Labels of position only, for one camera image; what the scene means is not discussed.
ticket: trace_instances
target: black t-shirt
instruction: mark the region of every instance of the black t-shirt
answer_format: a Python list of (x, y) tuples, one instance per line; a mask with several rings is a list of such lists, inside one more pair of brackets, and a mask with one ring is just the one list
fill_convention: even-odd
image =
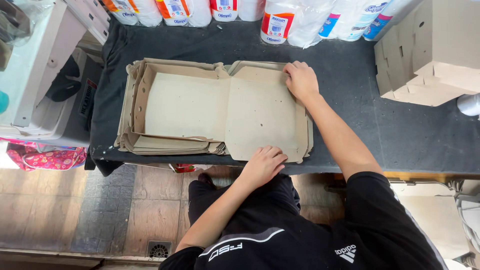
[(345, 218), (314, 224), (267, 198), (249, 198), (220, 239), (205, 250), (185, 248), (161, 270), (435, 269), (440, 254), (397, 200), (388, 180), (359, 172), (347, 183)]

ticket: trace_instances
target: floor drain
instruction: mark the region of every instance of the floor drain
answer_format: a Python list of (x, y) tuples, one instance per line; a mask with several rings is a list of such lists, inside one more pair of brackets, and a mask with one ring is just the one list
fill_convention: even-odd
[(147, 256), (150, 258), (167, 258), (171, 254), (172, 242), (148, 241)]

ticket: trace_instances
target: stack of cardboard boxes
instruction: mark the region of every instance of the stack of cardboard boxes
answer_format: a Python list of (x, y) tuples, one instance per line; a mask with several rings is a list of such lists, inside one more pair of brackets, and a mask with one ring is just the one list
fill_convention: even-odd
[(375, 45), (380, 95), (438, 106), (480, 92), (480, 2), (424, 0)]
[(230, 154), (273, 145), (302, 162), (313, 123), (288, 91), (284, 64), (144, 59), (127, 67), (116, 146), (139, 155)]

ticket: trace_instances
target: hand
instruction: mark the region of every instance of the hand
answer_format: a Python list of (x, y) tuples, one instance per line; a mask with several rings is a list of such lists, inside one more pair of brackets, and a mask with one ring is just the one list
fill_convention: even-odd
[(320, 95), (315, 71), (307, 63), (299, 61), (288, 63), (283, 72), (290, 74), (287, 78), (287, 87), (303, 104), (312, 96)]
[(278, 147), (259, 147), (243, 168), (239, 180), (247, 183), (253, 190), (261, 187), (285, 167), (281, 163), (287, 158)]

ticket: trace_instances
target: black table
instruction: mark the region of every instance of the black table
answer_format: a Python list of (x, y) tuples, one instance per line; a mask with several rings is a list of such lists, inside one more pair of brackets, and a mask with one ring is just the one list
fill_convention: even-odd
[[(385, 171), (480, 173), (480, 122), (463, 115), (451, 100), (438, 107), (380, 98), (375, 79), (374, 42), (324, 40), (300, 49), (260, 39), (261, 22), (218, 23), (206, 28), (139, 27), (110, 24), (106, 61), (95, 95), (90, 153), (109, 174), (122, 162), (244, 165), (213, 154), (139, 156), (111, 148), (127, 80), (127, 64), (145, 57), (205, 63), (236, 60), (305, 61), (316, 72), (320, 93), (367, 145)], [(316, 126), (314, 147), (289, 174), (340, 172)]]

